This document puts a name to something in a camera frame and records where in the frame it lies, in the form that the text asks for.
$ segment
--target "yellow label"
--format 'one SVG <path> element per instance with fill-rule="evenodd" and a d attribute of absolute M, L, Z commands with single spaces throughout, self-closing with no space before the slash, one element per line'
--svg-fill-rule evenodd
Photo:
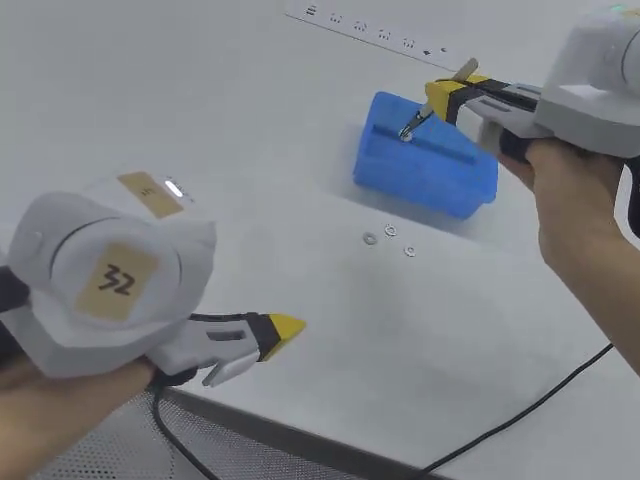
<path fill-rule="evenodd" d="M 124 322 L 158 268 L 158 258 L 122 243 L 110 244 L 76 299 L 76 311 Z"/>
<path fill-rule="evenodd" d="M 182 205 L 146 172 L 120 175 L 118 180 L 158 219 L 184 210 Z"/>

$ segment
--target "blue tray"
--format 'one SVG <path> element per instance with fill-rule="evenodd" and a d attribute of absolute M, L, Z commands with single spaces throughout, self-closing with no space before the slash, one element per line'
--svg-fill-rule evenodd
<path fill-rule="evenodd" d="M 398 132 L 421 106 L 376 94 L 362 134 L 355 183 L 469 218 L 496 198 L 498 163 L 455 127 L 432 115 L 405 143 Z"/>

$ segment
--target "electrical outlet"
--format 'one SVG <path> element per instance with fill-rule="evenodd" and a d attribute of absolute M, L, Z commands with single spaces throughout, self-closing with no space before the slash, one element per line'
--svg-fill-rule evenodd
<path fill-rule="evenodd" d="M 441 42 L 375 21 L 362 10 L 349 11 L 341 0 L 289 0 L 286 15 L 365 43 L 455 72 L 471 55 L 450 52 Z"/>
<path fill-rule="evenodd" d="M 363 22 L 361 20 L 357 20 L 356 23 L 353 24 L 353 29 L 356 32 L 364 33 L 367 31 L 367 22 Z"/>
<path fill-rule="evenodd" d="M 386 41 L 391 40 L 391 32 L 389 30 L 381 28 L 380 30 L 378 30 L 378 39 Z"/>

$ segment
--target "metal washer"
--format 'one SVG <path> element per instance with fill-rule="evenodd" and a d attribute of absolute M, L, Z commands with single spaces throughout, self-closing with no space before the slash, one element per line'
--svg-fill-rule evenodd
<path fill-rule="evenodd" d="M 384 233 L 387 237 L 395 237 L 398 234 L 398 230 L 393 225 L 387 225 L 384 227 Z"/>
<path fill-rule="evenodd" d="M 367 245 L 375 245 L 376 243 L 378 243 L 378 237 L 376 237 L 371 232 L 366 232 L 364 235 L 362 235 L 362 240 L 364 240 L 364 243 L 366 243 Z"/>

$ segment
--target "white table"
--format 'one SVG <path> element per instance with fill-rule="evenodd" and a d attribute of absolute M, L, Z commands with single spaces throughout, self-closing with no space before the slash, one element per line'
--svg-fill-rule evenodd
<path fill-rule="evenodd" d="M 602 2 L 349 3 L 428 29 L 499 78 L 539 83 L 551 61 L 544 52 L 586 3 Z M 86 186 L 125 164 L 167 171 L 219 221 L 202 310 L 309 322 L 270 364 L 220 389 L 187 390 L 422 466 L 521 410 L 605 344 L 541 265 L 533 202 L 510 177 L 464 224 L 352 185 L 373 94 L 422 100 L 422 83 L 441 70 L 288 19 L 283 2 L 221 5 L 0 3 L 2 221 L 39 192 Z M 536 19 L 544 35 L 528 26 Z M 393 241 L 386 223 L 400 232 Z M 378 245 L 364 245 L 365 231 Z M 640 470 L 631 447 L 638 385 L 613 354 L 442 473 L 631 477 Z"/>

